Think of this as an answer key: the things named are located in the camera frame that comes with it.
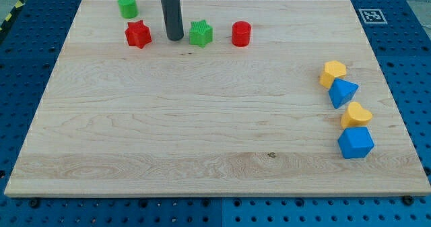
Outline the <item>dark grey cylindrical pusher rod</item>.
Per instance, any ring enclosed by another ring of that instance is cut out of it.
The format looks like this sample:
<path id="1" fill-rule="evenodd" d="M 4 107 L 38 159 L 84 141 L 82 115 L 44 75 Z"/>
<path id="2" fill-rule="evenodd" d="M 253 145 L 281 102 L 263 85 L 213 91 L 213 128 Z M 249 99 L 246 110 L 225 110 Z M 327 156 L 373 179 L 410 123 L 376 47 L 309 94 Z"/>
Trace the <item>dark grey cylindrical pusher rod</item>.
<path id="1" fill-rule="evenodd" d="M 169 40 L 181 40 L 184 36 L 180 0 L 161 0 L 166 34 Z"/>

